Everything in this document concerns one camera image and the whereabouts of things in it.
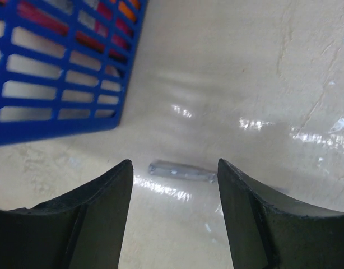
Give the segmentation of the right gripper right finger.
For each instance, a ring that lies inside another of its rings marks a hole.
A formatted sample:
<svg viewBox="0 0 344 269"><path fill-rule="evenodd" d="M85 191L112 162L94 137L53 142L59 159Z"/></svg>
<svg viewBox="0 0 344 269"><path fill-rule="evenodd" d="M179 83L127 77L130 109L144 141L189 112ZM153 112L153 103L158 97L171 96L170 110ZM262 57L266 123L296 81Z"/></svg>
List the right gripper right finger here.
<svg viewBox="0 0 344 269"><path fill-rule="evenodd" d="M234 268L344 268L344 212L287 196L224 159L217 178Z"/></svg>

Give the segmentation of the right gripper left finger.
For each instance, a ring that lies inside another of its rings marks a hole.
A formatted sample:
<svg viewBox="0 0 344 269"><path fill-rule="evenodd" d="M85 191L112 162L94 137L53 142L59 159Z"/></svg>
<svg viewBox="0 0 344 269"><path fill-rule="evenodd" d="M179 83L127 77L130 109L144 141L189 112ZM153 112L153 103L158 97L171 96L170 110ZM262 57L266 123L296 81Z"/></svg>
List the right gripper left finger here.
<svg viewBox="0 0 344 269"><path fill-rule="evenodd" d="M117 268L132 187L124 160L33 208L0 210L0 268Z"/></svg>

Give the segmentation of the small screwdriver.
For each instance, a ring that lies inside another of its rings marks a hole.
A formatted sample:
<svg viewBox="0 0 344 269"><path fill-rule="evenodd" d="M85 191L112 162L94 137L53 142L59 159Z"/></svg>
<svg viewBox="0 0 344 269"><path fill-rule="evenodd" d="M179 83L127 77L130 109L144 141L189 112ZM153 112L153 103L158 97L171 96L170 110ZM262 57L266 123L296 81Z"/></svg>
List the small screwdriver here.
<svg viewBox="0 0 344 269"><path fill-rule="evenodd" d="M151 162L148 166L148 173L157 177L204 181L209 183L213 183L217 180L216 171L163 160Z"/></svg>

